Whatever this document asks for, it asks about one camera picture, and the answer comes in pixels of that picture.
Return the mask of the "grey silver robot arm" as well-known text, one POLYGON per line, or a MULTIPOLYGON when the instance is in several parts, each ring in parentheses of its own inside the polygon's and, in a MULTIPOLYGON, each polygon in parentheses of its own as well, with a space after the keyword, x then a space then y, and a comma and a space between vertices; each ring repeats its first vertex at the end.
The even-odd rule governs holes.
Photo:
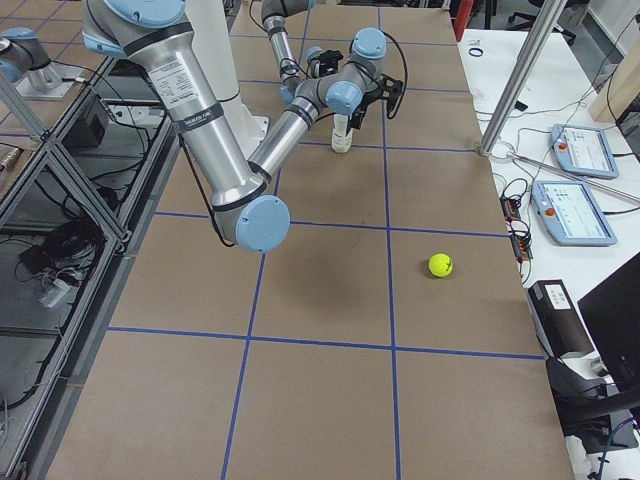
POLYGON ((323 110, 356 112, 383 76, 384 33, 375 27, 359 30, 342 70, 301 80, 285 20, 313 4, 263 2, 262 25, 290 101, 262 143, 245 156, 193 51, 186 2, 85 1, 82 6, 86 47, 146 72, 212 189, 210 216, 220 240, 258 253, 278 247, 289 231, 290 213, 283 200, 267 193, 268 183, 323 110))
POLYGON ((294 93, 301 82, 301 67, 290 47, 286 19, 315 6, 313 0, 266 0, 262 2, 261 22, 265 29, 277 62, 281 79, 280 94, 285 104, 293 101, 294 93))

